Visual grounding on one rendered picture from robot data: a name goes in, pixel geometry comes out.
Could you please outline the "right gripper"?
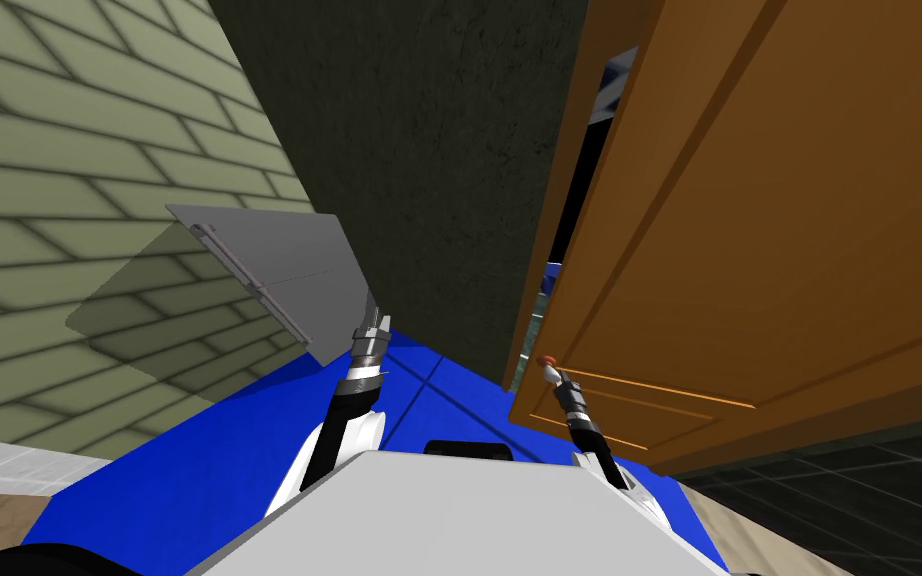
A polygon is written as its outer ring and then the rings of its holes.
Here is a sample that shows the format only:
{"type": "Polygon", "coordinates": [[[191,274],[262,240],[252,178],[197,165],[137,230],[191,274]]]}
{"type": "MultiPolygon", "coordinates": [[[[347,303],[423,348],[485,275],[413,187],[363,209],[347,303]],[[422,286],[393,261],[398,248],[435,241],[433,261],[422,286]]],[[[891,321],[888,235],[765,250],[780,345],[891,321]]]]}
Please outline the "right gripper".
{"type": "Polygon", "coordinates": [[[545,365],[542,373],[543,379],[555,386],[554,397],[565,412],[567,419],[589,419],[581,387],[578,383],[571,381],[569,374],[552,365],[545,365]]]}

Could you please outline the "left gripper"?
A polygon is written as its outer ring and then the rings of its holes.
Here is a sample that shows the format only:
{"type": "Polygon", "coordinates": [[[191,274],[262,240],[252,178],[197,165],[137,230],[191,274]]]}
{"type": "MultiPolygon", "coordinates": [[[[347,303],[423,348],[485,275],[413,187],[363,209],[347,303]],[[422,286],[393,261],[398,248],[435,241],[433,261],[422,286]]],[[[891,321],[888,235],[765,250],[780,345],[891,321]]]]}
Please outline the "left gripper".
{"type": "Polygon", "coordinates": [[[391,338],[391,317],[383,315],[379,322],[379,306],[371,292],[366,295],[361,328],[353,333],[352,368],[380,368],[391,338]]]}

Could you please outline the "grey flat panel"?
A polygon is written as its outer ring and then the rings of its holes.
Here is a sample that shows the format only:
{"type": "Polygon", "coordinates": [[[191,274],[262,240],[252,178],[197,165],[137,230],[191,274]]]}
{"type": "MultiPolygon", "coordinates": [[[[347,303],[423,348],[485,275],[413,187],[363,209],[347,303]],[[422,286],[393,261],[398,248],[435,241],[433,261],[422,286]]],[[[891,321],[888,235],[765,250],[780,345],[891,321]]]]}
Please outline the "grey flat panel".
{"type": "Polygon", "coordinates": [[[348,351],[369,289],[336,216],[167,208],[319,365],[348,351]]]}

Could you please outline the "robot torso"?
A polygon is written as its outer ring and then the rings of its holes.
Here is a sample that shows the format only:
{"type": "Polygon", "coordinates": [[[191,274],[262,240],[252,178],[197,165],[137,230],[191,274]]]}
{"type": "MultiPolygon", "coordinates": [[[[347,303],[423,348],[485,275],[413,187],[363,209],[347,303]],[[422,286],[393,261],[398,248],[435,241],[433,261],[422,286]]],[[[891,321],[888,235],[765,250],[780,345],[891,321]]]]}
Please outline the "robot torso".
{"type": "Polygon", "coordinates": [[[593,458],[560,466],[361,449],[186,576],[728,576],[593,458]]]}

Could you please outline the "orange-brown wooden door leaf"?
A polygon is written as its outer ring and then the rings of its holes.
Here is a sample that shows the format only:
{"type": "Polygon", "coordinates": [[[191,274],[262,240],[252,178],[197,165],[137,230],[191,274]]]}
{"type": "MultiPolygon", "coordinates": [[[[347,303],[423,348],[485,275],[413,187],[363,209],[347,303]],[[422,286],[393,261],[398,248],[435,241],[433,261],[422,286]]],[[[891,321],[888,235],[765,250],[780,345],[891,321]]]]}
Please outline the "orange-brown wooden door leaf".
{"type": "Polygon", "coordinates": [[[534,355],[680,475],[922,421],[922,0],[652,0],[534,355]]]}

